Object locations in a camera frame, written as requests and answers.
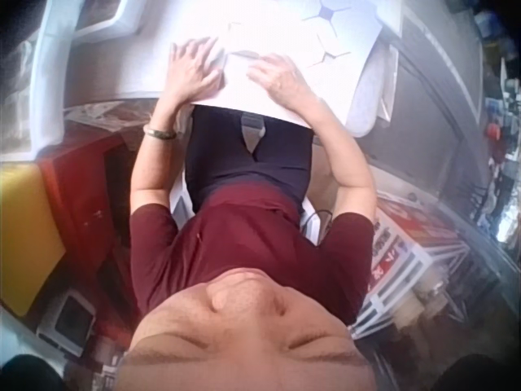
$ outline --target yellow panel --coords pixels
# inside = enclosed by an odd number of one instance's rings
[[[0,292],[3,302],[23,316],[65,247],[37,165],[3,165],[0,197]]]

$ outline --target red sign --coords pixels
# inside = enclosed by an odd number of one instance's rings
[[[370,292],[376,286],[376,284],[380,282],[380,280],[396,263],[400,255],[406,252],[407,247],[405,242],[400,237],[396,237],[392,241],[391,246],[389,246],[389,249],[382,256],[380,263],[371,271],[371,278],[369,280],[369,287],[367,288],[367,292]]]
[[[422,246],[440,246],[459,241],[458,234],[432,213],[381,198],[379,208]]]

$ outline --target maroon shirt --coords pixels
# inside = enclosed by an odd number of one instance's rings
[[[290,199],[264,183],[217,190],[181,231],[164,206],[142,206],[130,218],[140,310],[146,314],[176,292],[248,267],[354,323],[370,277],[373,225],[360,214],[341,214],[315,246],[300,233],[299,220]]]

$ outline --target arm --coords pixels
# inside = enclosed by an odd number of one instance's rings
[[[172,132],[177,112],[183,104],[214,93],[220,85],[221,71],[205,68],[206,59],[215,39],[188,41],[173,45],[170,52],[166,86],[155,106],[150,128]],[[180,150],[175,140],[162,140],[146,134],[132,172],[130,209],[134,213],[146,204],[160,204],[170,208],[169,196],[175,178],[174,151]]]
[[[301,116],[320,138],[339,184],[334,217],[353,212],[373,221],[376,191],[361,149],[291,60],[268,55],[252,65],[248,76],[266,88],[275,102]]]

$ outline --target hand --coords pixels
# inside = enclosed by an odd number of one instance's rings
[[[222,71],[207,69],[206,60],[216,38],[190,40],[186,44],[172,44],[169,72],[158,108],[174,113],[180,106],[202,99],[219,90]]]
[[[263,86],[276,103],[301,116],[308,103],[317,98],[287,56],[261,57],[248,69],[247,76]]]

